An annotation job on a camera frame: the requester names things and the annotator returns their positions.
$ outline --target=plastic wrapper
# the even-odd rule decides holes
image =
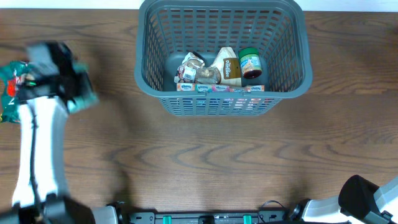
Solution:
[[[242,86],[242,74],[239,59],[236,57],[231,47],[223,47],[213,64],[210,67],[216,67],[221,73],[222,85]]]
[[[266,87],[264,85],[256,85],[256,86],[246,86],[246,87],[231,87],[229,89],[230,92],[245,92],[250,93],[252,91],[265,91]]]
[[[8,66],[0,67],[0,78],[5,88],[1,95],[2,114],[0,123],[20,123],[18,114],[19,101],[16,98],[18,85],[23,82],[29,72],[29,65],[25,62],[10,62]]]
[[[205,63],[194,53],[185,56],[175,74],[175,83],[219,84],[221,73],[216,67],[205,68]]]
[[[209,85],[209,84],[194,84],[194,83],[178,83],[177,91],[197,91],[204,92],[229,92],[229,86],[226,85]]]

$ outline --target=grocery item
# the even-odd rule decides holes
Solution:
[[[193,83],[177,83],[177,91],[195,91],[195,86]]]
[[[264,85],[257,85],[257,86],[246,86],[246,87],[231,87],[229,89],[230,92],[246,92],[250,93],[252,91],[265,91],[266,87]]]
[[[227,85],[212,85],[212,91],[229,91],[229,86]]]
[[[239,52],[239,61],[244,78],[257,78],[262,74],[259,51],[255,48],[246,48]]]
[[[219,84],[220,71],[216,67],[204,68],[205,63],[194,53],[185,56],[174,77],[175,83]]]
[[[211,86],[212,85],[209,85],[209,84],[197,84],[195,89],[196,89],[196,91],[198,91],[200,93],[210,92],[212,90]]]
[[[221,73],[222,85],[242,86],[239,59],[231,47],[223,47],[210,67],[216,67]]]
[[[204,92],[229,92],[227,85],[209,85],[209,84],[194,84],[194,83],[177,83],[177,91],[198,91]]]
[[[16,95],[18,84],[23,81],[29,69],[27,63],[17,61],[10,62],[8,66],[0,67],[0,78],[5,84],[4,92],[1,95],[2,114],[0,115],[0,123],[20,123],[18,114],[19,101]]]

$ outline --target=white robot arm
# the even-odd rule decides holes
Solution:
[[[12,197],[13,209],[0,215],[0,224],[35,223],[38,214],[44,218],[44,223],[62,224],[172,224],[173,220],[175,224],[260,224],[278,221],[272,215],[267,220],[263,214],[268,213],[259,211],[250,215],[133,213],[130,222],[115,206],[92,210],[72,200],[63,165],[63,135],[70,106],[76,105],[76,98],[85,94],[88,78],[76,74],[71,53],[63,44],[36,44],[28,53],[34,79],[25,81],[19,90],[21,166]],[[339,196],[305,201],[290,217],[289,222],[397,223],[398,177],[378,187],[358,175],[353,176]]]

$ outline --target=wood grain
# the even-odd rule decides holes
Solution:
[[[53,39],[90,66],[101,103],[71,116],[65,132],[67,178],[81,202],[247,210],[327,198],[355,174],[378,185],[398,174],[397,14],[307,12],[312,88],[255,118],[178,118],[143,94],[133,78],[137,17],[0,10],[0,64],[22,58],[26,42]],[[3,209],[17,180],[19,131],[0,125]]]

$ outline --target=basket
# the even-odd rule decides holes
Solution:
[[[222,47],[259,51],[265,92],[176,91],[174,76],[188,52],[211,65]],[[146,0],[139,13],[135,79],[175,115],[259,115],[304,94],[312,68],[304,14],[293,0]]]

